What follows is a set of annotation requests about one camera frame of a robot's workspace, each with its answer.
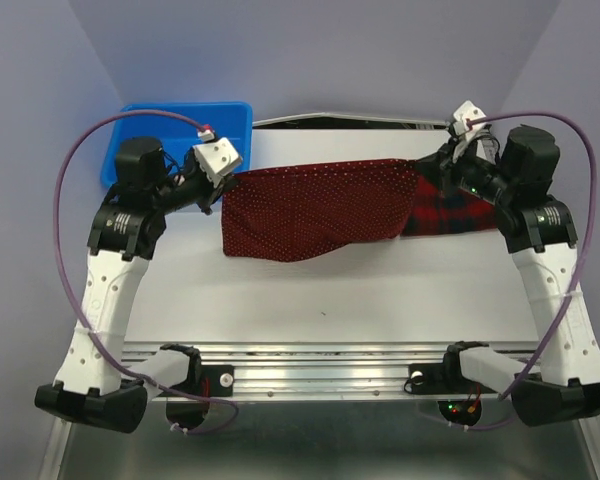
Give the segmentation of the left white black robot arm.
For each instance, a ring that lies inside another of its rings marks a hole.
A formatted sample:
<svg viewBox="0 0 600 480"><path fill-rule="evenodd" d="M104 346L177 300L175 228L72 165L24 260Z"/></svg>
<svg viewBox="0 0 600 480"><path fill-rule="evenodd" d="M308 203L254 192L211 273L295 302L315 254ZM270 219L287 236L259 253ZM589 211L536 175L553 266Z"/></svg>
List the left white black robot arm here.
<svg viewBox="0 0 600 480"><path fill-rule="evenodd" d="M132 433L160 393L204 399L199 350L168 343L145 361L121 363L131 310L141 280L166 230L168 214L195 204L209 214L236 184L242 158L228 138L203 135L181 163L161 141L135 137L115 156L117 181L92 222L87 278L65 359L50 384L39 387L37 408L71 423Z"/></svg>

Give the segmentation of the red white-dotted skirt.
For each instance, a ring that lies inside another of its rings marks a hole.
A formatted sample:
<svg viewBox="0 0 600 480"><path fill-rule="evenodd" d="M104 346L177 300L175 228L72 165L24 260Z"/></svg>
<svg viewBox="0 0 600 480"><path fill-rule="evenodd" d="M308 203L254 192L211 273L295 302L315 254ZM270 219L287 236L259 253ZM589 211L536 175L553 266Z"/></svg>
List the red white-dotted skirt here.
<svg viewBox="0 0 600 480"><path fill-rule="evenodd" d="M400 235L419 175L401 159L343 161L239 174L221 208L223 252L299 262Z"/></svg>

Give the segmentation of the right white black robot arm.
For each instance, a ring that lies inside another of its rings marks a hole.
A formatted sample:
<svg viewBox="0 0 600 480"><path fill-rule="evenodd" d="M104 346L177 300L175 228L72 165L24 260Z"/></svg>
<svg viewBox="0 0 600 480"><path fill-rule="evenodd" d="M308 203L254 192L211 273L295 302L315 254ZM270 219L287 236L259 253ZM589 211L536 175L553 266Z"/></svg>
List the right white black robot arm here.
<svg viewBox="0 0 600 480"><path fill-rule="evenodd" d="M503 154L489 161L477 153L489 136L452 138L417 160L416 169L442 194L464 191L494 207L542 338L527 362L484 342L451 344L412 391L423 394L434 384L461 392L476 384L510 399L528 427L600 415L600 348L579 280L585 245L569 208L549 193L560 149L549 132L519 126Z"/></svg>

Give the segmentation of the red navy plaid skirt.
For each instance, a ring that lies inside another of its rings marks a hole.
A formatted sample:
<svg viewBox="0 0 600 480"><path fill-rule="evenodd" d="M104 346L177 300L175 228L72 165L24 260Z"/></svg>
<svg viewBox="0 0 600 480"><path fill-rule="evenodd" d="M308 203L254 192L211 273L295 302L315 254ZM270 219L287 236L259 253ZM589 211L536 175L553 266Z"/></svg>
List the red navy plaid skirt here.
<svg viewBox="0 0 600 480"><path fill-rule="evenodd" d="M421 177L411 214L401 235L455 235L495 228L495 209L492 205L463 191L442 197L433 185Z"/></svg>

